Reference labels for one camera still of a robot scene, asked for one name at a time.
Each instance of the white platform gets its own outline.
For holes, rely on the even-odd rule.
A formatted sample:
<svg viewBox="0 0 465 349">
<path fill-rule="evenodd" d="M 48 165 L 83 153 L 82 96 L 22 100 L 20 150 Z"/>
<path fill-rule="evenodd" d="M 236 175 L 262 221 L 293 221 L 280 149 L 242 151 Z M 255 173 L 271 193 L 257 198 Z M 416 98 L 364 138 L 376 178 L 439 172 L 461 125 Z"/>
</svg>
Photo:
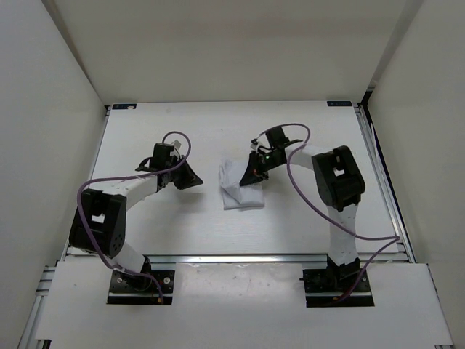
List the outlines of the white platform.
<svg viewBox="0 0 465 349">
<path fill-rule="evenodd" d="M 373 265 L 374 307 L 306 308 L 298 264 L 177 265 L 172 306 L 105 304 L 110 270 L 60 262 L 36 338 L 51 349 L 377 348 L 452 344 L 427 266 Z"/>
<path fill-rule="evenodd" d="M 218 184 L 222 156 L 247 161 L 253 138 L 269 127 L 292 121 L 311 128 L 312 144 L 352 149 L 366 183 L 357 232 L 394 235 L 354 109 L 329 108 L 323 101 L 140 103 L 135 110 L 113 110 L 93 177 L 131 174 L 143 158 L 152 155 L 154 144 L 165 133 L 179 130 L 192 140 L 188 161 L 204 184 L 184 191 L 170 185 L 132 208 L 126 241 L 134 248 L 144 254 L 325 254 L 329 223 L 298 197 L 284 167 L 272 170 L 270 180 L 263 184 L 265 208 L 223 210 Z M 291 139 L 305 137 L 298 127 L 285 131 Z M 293 171 L 303 191 L 325 212 L 313 172 L 298 167 Z M 94 188 L 105 186 L 97 183 Z M 375 252 L 381 245 L 357 242 L 359 252 Z M 397 247 L 387 251 L 396 252 Z"/>
</svg>

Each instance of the white enclosure wall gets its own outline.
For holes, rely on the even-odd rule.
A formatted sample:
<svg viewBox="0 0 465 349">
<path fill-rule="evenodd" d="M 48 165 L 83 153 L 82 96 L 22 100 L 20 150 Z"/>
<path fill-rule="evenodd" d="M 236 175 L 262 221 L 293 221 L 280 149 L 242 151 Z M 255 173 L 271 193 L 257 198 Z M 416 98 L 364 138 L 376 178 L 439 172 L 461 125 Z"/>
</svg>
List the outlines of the white enclosure wall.
<svg viewBox="0 0 465 349">
<path fill-rule="evenodd" d="M 370 100 L 414 252 L 465 348 L 465 2 L 425 1 Z"/>
<path fill-rule="evenodd" d="M 105 109 L 40 1 L 0 1 L 0 348 L 60 258 Z"/>
<path fill-rule="evenodd" d="M 105 104 L 360 101 L 408 2 L 45 1 Z"/>
</svg>

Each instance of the black bracket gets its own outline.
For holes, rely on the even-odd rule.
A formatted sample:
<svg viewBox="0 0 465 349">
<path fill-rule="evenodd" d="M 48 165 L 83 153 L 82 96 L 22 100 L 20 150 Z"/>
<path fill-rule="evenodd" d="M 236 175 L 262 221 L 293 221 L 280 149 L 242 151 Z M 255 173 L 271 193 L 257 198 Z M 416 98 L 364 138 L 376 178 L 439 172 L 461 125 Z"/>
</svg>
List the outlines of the black bracket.
<svg viewBox="0 0 465 349">
<path fill-rule="evenodd" d="M 158 302 L 157 287 L 144 278 L 147 282 L 141 285 L 128 284 L 126 277 L 121 277 L 118 271 L 111 274 L 110 288 L 108 290 L 107 304 L 135 304 L 135 305 L 171 305 L 173 297 L 167 294 L 173 293 L 174 270 L 150 270 L 148 271 L 160 284 L 163 292 L 163 304 Z"/>
<path fill-rule="evenodd" d="M 174 145 L 156 143 L 153 147 L 153 155 L 144 159 L 136 168 L 136 171 L 155 172 L 173 167 L 184 158 L 184 156 L 176 156 L 173 153 L 176 153 Z M 202 179 L 195 174 L 187 161 L 179 169 L 158 176 L 158 189 L 166 187 L 171 182 L 179 190 L 203 184 Z"/>
<path fill-rule="evenodd" d="M 303 270 L 301 281 L 304 282 L 307 308 L 373 307 L 374 301 L 366 272 L 347 299 L 335 302 L 337 297 L 354 284 L 356 278 L 357 274 L 336 281 L 330 268 Z"/>
<path fill-rule="evenodd" d="M 126 197 L 109 195 L 101 190 L 86 189 L 81 196 L 84 215 L 97 243 L 105 256 L 115 257 L 123 248 L 126 238 Z M 92 216 L 104 216 L 103 223 Z M 84 251 L 96 252 L 84 230 L 78 210 L 70 231 L 70 245 Z"/>
<path fill-rule="evenodd" d="M 360 202 L 365 181 L 349 147 L 343 145 L 315 155 L 312 163 L 318 193 L 326 206 L 341 212 L 346 206 Z"/>
<path fill-rule="evenodd" d="M 270 148 L 265 148 L 268 152 L 263 152 L 258 146 L 257 140 L 252 140 L 252 144 L 257 145 L 257 151 L 252 151 L 248 155 L 246 172 L 240 180 L 240 186 L 249 185 L 267 180 L 268 171 L 284 165 L 287 162 L 285 148 L 291 144 L 301 142 L 301 140 L 289 140 L 284 134 L 281 126 L 273 127 L 265 132 Z"/>
<path fill-rule="evenodd" d="M 352 107 L 352 102 L 349 100 L 329 100 L 328 107 Z"/>
<path fill-rule="evenodd" d="M 136 103 L 123 103 L 123 104 L 113 104 L 111 107 L 113 110 L 121 110 L 121 109 L 135 109 L 137 107 Z"/>
</svg>

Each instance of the robotic arm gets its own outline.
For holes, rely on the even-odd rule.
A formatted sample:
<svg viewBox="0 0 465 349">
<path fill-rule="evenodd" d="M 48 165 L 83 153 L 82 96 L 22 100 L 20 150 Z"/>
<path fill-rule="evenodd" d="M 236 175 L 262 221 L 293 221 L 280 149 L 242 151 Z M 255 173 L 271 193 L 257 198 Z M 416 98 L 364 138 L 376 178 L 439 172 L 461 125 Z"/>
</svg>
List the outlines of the robotic arm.
<svg viewBox="0 0 465 349">
<path fill-rule="evenodd" d="M 136 168 L 136 176 L 174 167 L 183 159 L 178 148 L 178 142 L 156 143 L 153 156 L 146 158 Z M 120 267 L 120 277 L 135 289 L 147 287 L 150 280 L 124 271 L 148 273 L 151 267 L 146 256 L 136 252 L 125 242 L 126 212 L 139 201 L 159 192 L 171 182 L 179 190 L 203 184 L 202 179 L 185 161 L 181 167 L 171 172 L 149 177 L 136 177 L 132 180 L 117 182 L 106 190 L 86 189 L 82 193 L 81 200 L 85 218 L 99 248 L 111 265 Z M 84 229 L 77 210 L 71 226 L 69 242 L 71 246 L 84 251 L 97 252 Z"/>
<path fill-rule="evenodd" d="M 240 185 L 261 182 L 269 178 L 268 171 L 286 164 L 290 154 L 301 140 L 290 141 L 282 127 L 265 132 L 270 148 L 252 140 L 246 172 Z M 365 191 L 360 170 L 347 146 L 333 149 L 305 145 L 291 157 L 291 164 L 311 169 L 315 173 L 318 193 L 328 207 L 328 216 L 347 230 L 355 232 L 355 215 L 361 194 Z M 360 272 L 360 259 L 355 246 L 355 236 L 331 224 L 327 285 L 346 284 Z"/>
</svg>

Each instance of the white towel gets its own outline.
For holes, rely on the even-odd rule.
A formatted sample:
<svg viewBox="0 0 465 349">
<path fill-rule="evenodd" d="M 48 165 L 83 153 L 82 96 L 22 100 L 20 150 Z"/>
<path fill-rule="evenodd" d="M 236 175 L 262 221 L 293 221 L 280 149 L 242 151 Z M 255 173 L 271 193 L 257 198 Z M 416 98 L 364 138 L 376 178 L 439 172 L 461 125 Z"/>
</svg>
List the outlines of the white towel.
<svg viewBox="0 0 465 349">
<path fill-rule="evenodd" d="M 219 167 L 219 186 L 222 188 L 224 209 L 263 207 L 261 183 L 239 186 L 247 169 L 247 161 L 222 159 Z"/>
</svg>

